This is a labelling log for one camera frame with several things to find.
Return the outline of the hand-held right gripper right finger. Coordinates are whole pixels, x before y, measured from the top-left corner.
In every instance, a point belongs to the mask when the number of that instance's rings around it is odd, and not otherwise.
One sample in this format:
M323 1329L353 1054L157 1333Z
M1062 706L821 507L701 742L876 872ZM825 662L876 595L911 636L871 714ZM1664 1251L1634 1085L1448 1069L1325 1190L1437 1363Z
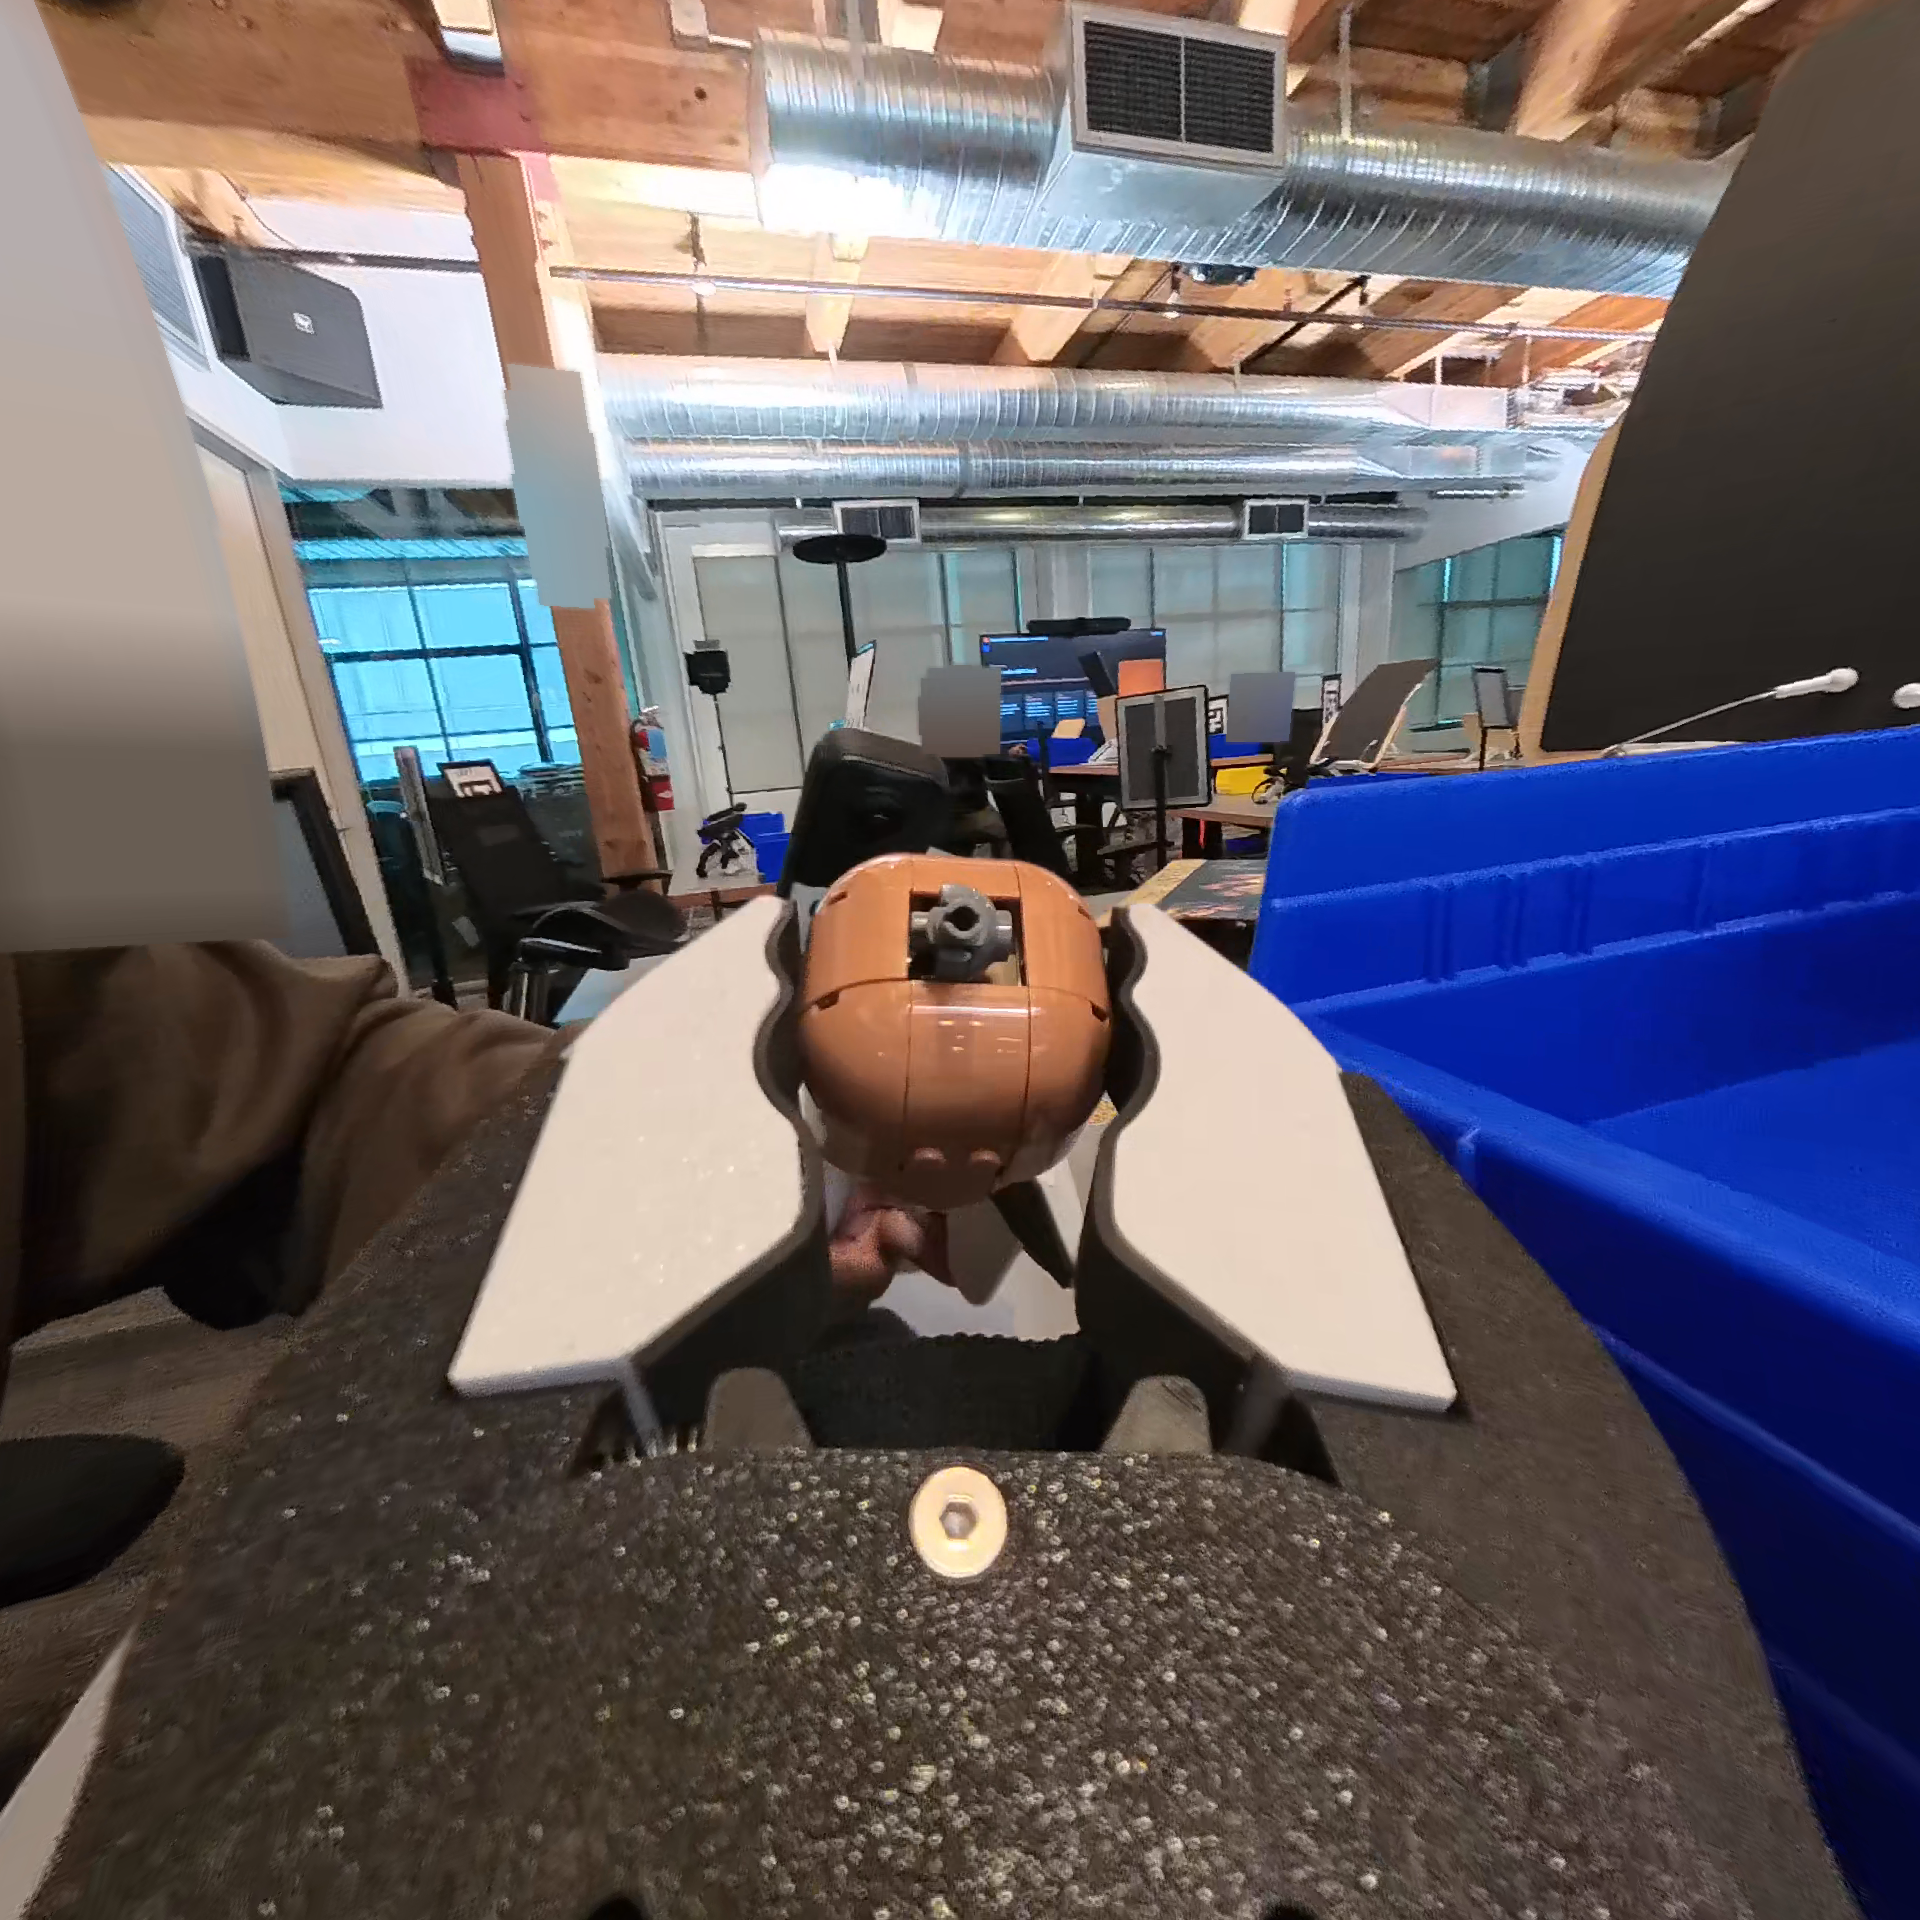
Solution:
M1212 1418L1264 1390L1448 1414L1455 1381L1333 1053L1156 905L1118 908L1080 1333Z

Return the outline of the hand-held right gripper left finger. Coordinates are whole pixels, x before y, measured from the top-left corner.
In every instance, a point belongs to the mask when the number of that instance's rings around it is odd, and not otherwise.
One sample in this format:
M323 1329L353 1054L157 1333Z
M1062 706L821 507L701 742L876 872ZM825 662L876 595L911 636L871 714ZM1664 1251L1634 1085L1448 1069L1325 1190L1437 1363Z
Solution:
M799 917L755 900L569 1031L447 1385L704 1400L828 1319L824 1149L799 1112Z

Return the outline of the orange and tan toy segment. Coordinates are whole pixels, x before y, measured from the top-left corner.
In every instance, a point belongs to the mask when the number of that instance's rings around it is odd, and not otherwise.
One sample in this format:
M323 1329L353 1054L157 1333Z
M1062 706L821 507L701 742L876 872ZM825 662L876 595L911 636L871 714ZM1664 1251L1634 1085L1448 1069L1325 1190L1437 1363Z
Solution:
M869 859L812 913L797 1043L824 1153L871 1193L953 1211L1035 1183L1107 1085L1097 917L1038 866Z

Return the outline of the person's left forearm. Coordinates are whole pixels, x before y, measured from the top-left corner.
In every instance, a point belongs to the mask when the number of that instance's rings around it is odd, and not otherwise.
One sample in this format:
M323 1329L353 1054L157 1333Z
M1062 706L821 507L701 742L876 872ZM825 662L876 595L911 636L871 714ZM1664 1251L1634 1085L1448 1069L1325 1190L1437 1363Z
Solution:
M2 957L2 1350L145 1290L207 1326L305 1309L563 1050L380 957Z

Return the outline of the person's left hand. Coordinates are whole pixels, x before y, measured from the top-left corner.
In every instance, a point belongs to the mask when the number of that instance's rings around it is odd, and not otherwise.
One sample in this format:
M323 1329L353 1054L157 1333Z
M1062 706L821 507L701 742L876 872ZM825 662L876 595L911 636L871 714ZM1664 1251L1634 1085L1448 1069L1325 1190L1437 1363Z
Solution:
M899 1273L953 1285L947 1214L854 1190L828 1236L828 1278L842 1303L876 1303Z

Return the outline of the black office chair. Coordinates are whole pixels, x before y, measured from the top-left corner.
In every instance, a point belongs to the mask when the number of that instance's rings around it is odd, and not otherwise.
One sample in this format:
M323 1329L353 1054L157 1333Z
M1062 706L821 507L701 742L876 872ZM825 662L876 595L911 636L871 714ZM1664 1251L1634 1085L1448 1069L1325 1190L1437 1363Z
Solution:
M687 915L654 891L660 870L571 878L517 792L427 792L427 816L485 952L491 1007L525 1021L555 1017L584 975L621 975L690 940Z
M825 731L808 758L776 896L825 889L876 857L925 853L1017 859L1070 882L1027 758L938 758L877 731Z

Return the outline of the blue plastic bin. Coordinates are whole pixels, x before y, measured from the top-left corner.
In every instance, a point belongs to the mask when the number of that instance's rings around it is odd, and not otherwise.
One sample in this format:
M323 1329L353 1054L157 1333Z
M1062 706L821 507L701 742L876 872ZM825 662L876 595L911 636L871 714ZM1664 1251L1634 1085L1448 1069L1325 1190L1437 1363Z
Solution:
M1315 780L1251 975L1601 1333L1916 1918L1916 731Z

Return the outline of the black board on stand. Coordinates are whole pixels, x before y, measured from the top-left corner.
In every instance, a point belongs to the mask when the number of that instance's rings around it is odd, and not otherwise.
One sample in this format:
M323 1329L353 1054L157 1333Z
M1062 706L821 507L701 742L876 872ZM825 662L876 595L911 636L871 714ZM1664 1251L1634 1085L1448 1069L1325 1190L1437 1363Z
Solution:
M1170 857L1170 816L1212 807L1212 697L1207 686L1165 686L1118 699L1118 804L1147 815L1150 845Z

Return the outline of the black floor lamp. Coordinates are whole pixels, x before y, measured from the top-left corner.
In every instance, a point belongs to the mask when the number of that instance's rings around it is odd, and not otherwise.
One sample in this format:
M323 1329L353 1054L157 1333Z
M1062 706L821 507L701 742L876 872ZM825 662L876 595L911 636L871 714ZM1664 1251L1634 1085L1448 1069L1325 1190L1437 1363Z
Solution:
M866 731L869 725L869 697L876 684L876 651L860 643L854 634L854 608L852 608L852 569L871 566L889 552L889 544L877 535L802 535L789 547L793 561L825 569L837 582L837 613L840 613L840 636L846 654L846 714L842 728Z

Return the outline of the black panel with wooden rim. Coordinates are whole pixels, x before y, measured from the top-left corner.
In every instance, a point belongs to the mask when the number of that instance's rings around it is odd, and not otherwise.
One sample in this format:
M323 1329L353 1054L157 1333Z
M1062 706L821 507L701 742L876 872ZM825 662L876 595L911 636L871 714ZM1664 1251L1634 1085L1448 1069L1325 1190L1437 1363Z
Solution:
M1671 671L1916 668L1916 4L1776 86L1579 478L1525 686L1593 758Z

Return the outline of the wall television screen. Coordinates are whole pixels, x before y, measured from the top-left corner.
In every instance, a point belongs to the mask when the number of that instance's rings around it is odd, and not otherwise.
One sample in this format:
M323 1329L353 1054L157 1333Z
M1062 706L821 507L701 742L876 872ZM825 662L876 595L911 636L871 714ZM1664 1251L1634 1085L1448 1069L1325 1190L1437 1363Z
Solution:
M976 657L981 668L1000 671L1007 745L1050 737L1066 722L1105 737L1099 703L1118 697L1120 668L1165 662L1165 630L981 636Z

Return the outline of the silver ventilation duct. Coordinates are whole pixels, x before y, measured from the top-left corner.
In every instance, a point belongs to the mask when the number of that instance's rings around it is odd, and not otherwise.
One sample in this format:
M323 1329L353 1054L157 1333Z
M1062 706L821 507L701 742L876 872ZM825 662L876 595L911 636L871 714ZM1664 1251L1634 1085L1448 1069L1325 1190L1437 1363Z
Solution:
M1181 269L1667 297L1734 160L1297 119L1280 43L1067 4L1038 69L763 29L758 212Z
M1505 490L1622 413L1374 378L752 355L602 355L599 394L644 499Z

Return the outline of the black wall speaker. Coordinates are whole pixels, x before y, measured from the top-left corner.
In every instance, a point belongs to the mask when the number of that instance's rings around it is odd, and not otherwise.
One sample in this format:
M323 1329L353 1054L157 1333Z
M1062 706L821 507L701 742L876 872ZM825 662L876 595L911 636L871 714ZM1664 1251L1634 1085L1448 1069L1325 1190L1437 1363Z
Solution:
M278 252L192 252L217 360L274 406L380 413L357 294Z

